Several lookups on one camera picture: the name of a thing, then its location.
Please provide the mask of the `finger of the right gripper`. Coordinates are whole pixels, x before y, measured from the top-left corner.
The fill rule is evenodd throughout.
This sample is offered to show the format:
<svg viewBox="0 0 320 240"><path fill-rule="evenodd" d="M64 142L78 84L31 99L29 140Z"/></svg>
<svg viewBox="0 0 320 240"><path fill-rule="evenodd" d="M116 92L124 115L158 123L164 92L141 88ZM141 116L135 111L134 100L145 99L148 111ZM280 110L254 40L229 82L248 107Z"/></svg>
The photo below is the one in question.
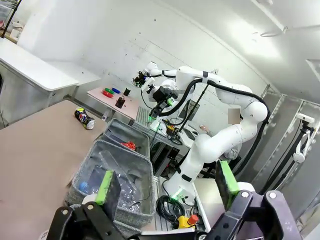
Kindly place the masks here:
<svg viewBox="0 0 320 240"><path fill-rule="evenodd" d="M163 109L166 107L166 101L161 100L159 101L154 108L151 109L149 116L152 119L156 119L163 111Z"/></svg>
<svg viewBox="0 0 320 240"><path fill-rule="evenodd" d="M165 97L165 103L167 107L174 107L179 101L178 101L178 95L174 94L167 94Z"/></svg>

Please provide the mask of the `background black gripper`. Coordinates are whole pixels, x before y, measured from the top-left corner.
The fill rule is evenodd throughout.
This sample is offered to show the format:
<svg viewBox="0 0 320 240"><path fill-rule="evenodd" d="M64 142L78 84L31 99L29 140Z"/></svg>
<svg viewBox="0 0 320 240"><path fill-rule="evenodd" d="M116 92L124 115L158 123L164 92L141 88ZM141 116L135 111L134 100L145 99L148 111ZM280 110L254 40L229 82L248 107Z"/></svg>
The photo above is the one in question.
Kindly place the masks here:
<svg viewBox="0 0 320 240"><path fill-rule="evenodd" d="M141 88L146 83L147 77L147 74L143 73L142 71L139 71L138 75L132 79L132 84L137 88Z"/></svg>

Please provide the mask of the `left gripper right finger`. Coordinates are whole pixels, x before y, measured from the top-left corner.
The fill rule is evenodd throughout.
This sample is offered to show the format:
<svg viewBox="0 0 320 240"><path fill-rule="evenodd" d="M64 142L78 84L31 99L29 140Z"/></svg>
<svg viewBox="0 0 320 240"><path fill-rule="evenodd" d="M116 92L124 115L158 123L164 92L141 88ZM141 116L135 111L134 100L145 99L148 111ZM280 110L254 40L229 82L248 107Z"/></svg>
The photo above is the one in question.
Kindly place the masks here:
<svg viewBox="0 0 320 240"><path fill-rule="evenodd" d="M255 223L265 240L299 240L300 232L284 195L240 190L229 165L217 161L215 182L225 212L207 234L208 240L231 240L245 223Z"/></svg>

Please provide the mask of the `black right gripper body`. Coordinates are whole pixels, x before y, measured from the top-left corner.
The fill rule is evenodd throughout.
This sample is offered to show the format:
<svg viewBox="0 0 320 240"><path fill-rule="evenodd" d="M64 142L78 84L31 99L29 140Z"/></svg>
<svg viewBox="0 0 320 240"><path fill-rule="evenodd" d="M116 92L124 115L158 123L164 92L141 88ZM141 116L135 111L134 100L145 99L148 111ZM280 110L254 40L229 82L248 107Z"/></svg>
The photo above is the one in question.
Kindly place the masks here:
<svg viewBox="0 0 320 240"><path fill-rule="evenodd" d="M152 95L152 98L156 102L165 101L170 98L175 99L175 91L170 88L164 88L163 86L160 86Z"/></svg>

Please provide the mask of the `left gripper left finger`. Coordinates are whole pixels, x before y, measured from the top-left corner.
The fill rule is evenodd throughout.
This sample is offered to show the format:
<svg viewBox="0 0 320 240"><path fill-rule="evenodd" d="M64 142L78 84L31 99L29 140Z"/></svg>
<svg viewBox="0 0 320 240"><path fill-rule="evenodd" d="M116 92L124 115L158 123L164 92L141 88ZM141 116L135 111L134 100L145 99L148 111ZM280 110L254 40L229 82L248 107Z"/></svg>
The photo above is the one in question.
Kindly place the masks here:
<svg viewBox="0 0 320 240"><path fill-rule="evenodd" d="M113 170L106 171L97 196L76 208L59 207L48 240L126 240L114 224L121 186Z"/></svg>

